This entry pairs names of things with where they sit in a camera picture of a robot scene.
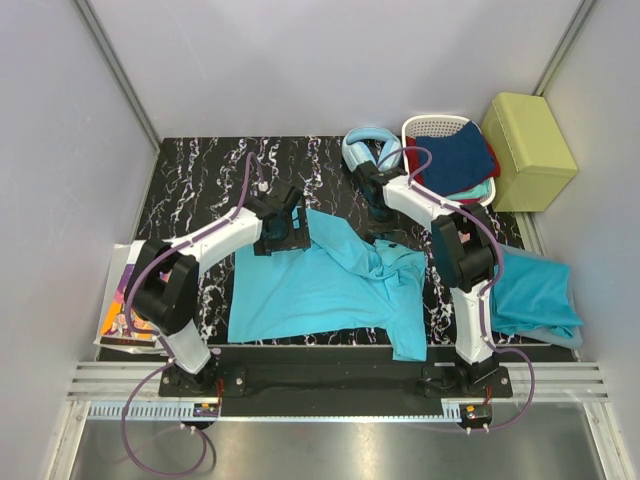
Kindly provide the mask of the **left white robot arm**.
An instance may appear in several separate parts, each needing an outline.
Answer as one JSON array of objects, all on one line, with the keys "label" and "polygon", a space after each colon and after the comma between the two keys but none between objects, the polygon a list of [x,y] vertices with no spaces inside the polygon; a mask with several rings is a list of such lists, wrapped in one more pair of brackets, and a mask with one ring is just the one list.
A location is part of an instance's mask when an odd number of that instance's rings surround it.
[{"label": "left white robot arm", "polygon": [[150,239],[131,247],[134,261],[124,290],[124,314],[132,331],[134,316],[170,357],[168,382],[196,396],[217,385],[216,355],[195,325],[200,277],[215,264],[250,246],[257,256],[307,250],[311,240],[303,190],[280,180],[241,196],[227,215],[172,240]]}]

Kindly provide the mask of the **turquoise t-shirt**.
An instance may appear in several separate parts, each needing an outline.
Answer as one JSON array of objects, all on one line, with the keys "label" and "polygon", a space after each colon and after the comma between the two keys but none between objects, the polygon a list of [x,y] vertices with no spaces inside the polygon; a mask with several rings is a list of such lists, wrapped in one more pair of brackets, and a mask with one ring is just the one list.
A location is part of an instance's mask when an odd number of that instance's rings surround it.
[{"label": "turquoise t-shirt", "polygon": [[425,361],[425,254],[388,240],[368,243],[337,216],[309,210],[307,220],[307,250],[236,251],[228,341],[380,328],[394,359]]}]

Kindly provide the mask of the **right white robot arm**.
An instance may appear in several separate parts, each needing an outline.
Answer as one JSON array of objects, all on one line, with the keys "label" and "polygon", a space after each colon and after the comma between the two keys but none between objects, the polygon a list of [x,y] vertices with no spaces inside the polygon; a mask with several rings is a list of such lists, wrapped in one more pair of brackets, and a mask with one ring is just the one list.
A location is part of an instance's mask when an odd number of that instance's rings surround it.
[{"label": "right white robot arm", "polygon": [[466,396],[486,389],[499,363],[491,334],[489,296],[503,260],[491,222],[478,203],[459,206],[417,184],[396,167],[382,172],[366,161],[350,172],[373,216],[403,214],[431,233],[431,253],[449,288],[456,320],[456,359],[445,376]]}]

